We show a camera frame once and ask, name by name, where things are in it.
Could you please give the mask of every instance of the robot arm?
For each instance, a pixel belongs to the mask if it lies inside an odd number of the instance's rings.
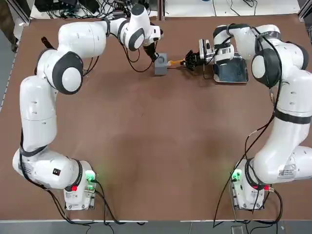
[[[307,51],[291,42],[283,42],[274,25],[217,27],[214,31],[215,60],[226,63],[233,57],[234,47],[230,43],[233,37],[239,54],[252,60],[252,74],[257,81],[268,88],[277,85],[280,79],[282,82],[273,129],[266,144],[253,159],[242,161],[234,172],[235,176],[239,174],[233,180],[239,208],[260,209],[265,184],[312,178],[312,149],[299,146],[310,128],[312,75],[304,70],[309,60]]]
[[[58,92],[72,95],[79,91],[83,81],[82,59],[101,55],[110,33],[132,51],[152,45],[162,34],[158,26],[150,24],[141,5],[132,8],[130,20],[66,24],[59,30],[58,48],[44,50],[36,74],[25,78],[20,85],[22,137],[13,167],[47,189],[64,189],[68,210],[89,208],[94,189],[88,176],[94,178],[95,174],[88,162],[68,158],[46,147],[57,134],[56,97]]]

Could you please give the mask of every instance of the table surface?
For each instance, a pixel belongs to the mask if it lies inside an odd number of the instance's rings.
[[[23,31],[0,113],[0,220],[61,219],[50,196],[13,170],[12,158],[20,141],[20,82],[33,74],[44,49],[40,38],[46,36],[56,47],[59,27],[69,22],[33,20]],[[311,58],[305,25],[295,14],[156,21],[165,35],[157,51],[168,53],[169,59],[183,58],[190,49],[198,50],[200,38],[213,41],[218,25],[242,22],[276,24],[283,40],[304,46]],[[144,69],[149,63],[142,52],[135,67]],[[267,122],[272,111],[267,88],[251,76],[247,85],[217,85],[203,80],[200,72],[184,69],[170,69],[163,77],[154,77],[153,69],[136,73],[114,37],[108,38],[105,53],[82,89],[72,96],[59,94],[56,105],[58,135],[49,147],[93,166],[121,220],[213,219],[229,172],[243,154],[246,136]],[[263,146],[269,132],[249,156]],[[304,145],[312,146],[311,134]],[[283,219],[312,219],[309,180],[274,187],[283,197]],[[63,197],[61,190],[55,192]],[[102,219],[100,202],[95,211],[70,212],[69,216]],[[275,219],[277,213],[278,201],[272,195],[264,210],[253,216],[237,212],[237,218]],[[233,218],[226,192],[217,219]]]
[[[167,0],[165,1],[166,17],[209,17],[215,16],[236,16],[236,13],[230,9],[230,0],[214,0],[215,12],[213,9],[213,1],[202,0]],[[243,0],[233,0],[232,8],[241,16],[253,16],[254,7],[249,7]],[[300,10],[297,0],[258,0],[255,15],[284,15],[298,13]],[[79,10],[79,16],[85,13]],[[150,17],[157,16],[157,11],[151,11]],[[46,12],[39,12],[33,5],[31,17],[36,19],[49,19],[50,16]]]

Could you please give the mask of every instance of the small gray cube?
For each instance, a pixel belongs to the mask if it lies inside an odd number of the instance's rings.
[[[154,62],[155,66],[155,75],[163,76],[167,74],[167,54],[161,53],[159,54],[158,58]]]

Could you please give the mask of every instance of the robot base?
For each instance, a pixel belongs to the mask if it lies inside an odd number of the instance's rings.
[[[243,159],[240,165],[232,174],[230,191],[232,195],[233,206],[239,210],[261,210],[263,208],[264,190],[258,191],[252,188],[245,177],[246,160]]]
[[[67,210],[88,210],[95,207],[95,185],[94,189],[88,188],[86,171],[92,170],[86,161],[80,161],[82,165],[82,178],[76,191],[68,192],[64,190],[65,208]]]

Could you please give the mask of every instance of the white label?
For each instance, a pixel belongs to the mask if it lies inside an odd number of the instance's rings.
[[[72,193],[65,193],[66,198],[72,198]]]
[[[25,163],[23,163],[23,168],[24,168],[24,171],[29,175],[31,175],[31,173],[33,172],[33,167],[29,164],[25,165]]]
[[[278,172],[278,178],[280,179],[292,179],[295,178],[297,172],[296,164],[288,164],[282,170]]]

